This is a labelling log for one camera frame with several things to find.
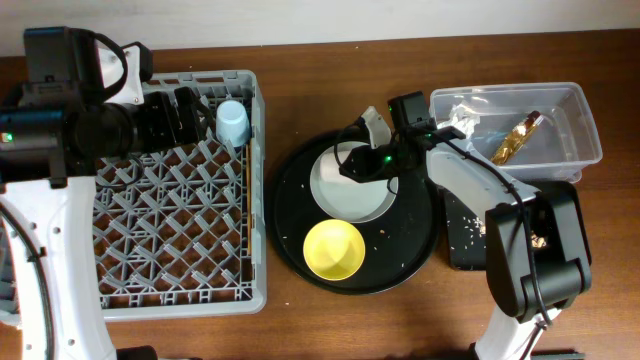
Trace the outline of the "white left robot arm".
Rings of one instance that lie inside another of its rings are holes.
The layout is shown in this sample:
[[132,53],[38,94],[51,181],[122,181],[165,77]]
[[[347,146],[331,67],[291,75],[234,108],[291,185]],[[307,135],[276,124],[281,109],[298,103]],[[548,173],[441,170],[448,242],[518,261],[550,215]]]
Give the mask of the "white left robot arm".
[[192,144],[211,117],[195,94],[117,100],[124,84],[30,82],[1,111],[1,221],[17,283],[26,359],[153,359],[116,348],[91,245],[95,163]]

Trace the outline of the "light grey plate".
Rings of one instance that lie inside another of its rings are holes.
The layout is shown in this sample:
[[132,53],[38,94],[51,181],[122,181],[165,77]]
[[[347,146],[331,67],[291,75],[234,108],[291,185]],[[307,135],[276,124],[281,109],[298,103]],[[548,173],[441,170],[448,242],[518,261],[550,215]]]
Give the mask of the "light grey plate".
[[339,173],[333,146],[314,162],[310,189],[317,205],[330,217],[350,223],[372,221],[387,212],[396,199],[399,179],[357,183]]

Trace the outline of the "gold foil snack wrapper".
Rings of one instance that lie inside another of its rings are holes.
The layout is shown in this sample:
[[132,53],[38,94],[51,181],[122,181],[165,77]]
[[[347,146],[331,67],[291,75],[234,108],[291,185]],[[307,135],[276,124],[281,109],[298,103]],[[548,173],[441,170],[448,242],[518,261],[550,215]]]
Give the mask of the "gold foil snack wrapper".
[[525,145],[542,120],[543,116],[539,111],[529,113],[505,137],[490,161],[497,166],[505,165]]

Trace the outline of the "food scraps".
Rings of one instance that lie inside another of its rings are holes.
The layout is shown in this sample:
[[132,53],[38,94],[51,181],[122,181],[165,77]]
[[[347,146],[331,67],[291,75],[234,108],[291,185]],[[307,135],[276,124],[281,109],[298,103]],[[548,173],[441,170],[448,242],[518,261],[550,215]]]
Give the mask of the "food scraps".
[[[486,220],[477,217],[475,223],[480,237],[490,239],[501,249],[509,250],[513,243],[513,233],[518,233],[521,221],[518,219],[496,220],[488,226]],[[545,249],[549,246],[547,238],[538,236],[534,231],[531,231],[530,240],[534,250]]]

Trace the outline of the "blue plastic cup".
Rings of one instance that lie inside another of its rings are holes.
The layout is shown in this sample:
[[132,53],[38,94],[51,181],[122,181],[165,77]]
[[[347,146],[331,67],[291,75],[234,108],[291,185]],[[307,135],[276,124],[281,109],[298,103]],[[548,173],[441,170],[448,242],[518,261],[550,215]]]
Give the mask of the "blue plastic cup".
[[230,142],[234,148],[249,142],[251,128],[248,114],[241,102],[226,100],[217,107],[216,137],[220,143]]

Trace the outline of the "white paper napkin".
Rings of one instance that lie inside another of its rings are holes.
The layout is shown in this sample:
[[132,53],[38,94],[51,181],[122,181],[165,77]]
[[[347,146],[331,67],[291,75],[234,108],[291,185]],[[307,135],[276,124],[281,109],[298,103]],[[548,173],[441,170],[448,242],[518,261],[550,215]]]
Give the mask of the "white paper napkin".
[[437,127],[439,129],[454,127],[467,138],[470,138],[475,132],[475,127],[479,125],[480,122],[481,117],[477,112],[472,110],[467,104],[460,103],[452,107],[449,118],[443,122],[439,122]]

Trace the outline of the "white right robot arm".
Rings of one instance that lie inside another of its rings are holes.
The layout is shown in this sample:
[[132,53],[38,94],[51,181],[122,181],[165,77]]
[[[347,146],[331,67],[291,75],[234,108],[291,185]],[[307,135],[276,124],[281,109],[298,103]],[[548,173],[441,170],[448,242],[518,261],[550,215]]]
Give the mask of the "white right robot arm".
[[388,102],[392,123],[375,108],[354,126],[369,142],[331,159],[357,183],[390,181],[425,169],[426,178],[461,200],[486,227],[486,278],[496,303],[472,359],[534,358],[533,349],[562,310],[592,285],[592,258],[575,187],[536,188],[480,155],[453,126],[440,128],[422,92]]

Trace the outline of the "yellow bowl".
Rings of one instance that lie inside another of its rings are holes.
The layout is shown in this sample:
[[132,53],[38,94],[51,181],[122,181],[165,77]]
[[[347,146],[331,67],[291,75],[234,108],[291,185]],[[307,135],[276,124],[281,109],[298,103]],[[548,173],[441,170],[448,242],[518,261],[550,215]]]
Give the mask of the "yellow bowl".
[[303,242],[303,257],[319,278],[342,281],[363,265],[366,246],[361,232],[351,223],[329,219],[314,225]]

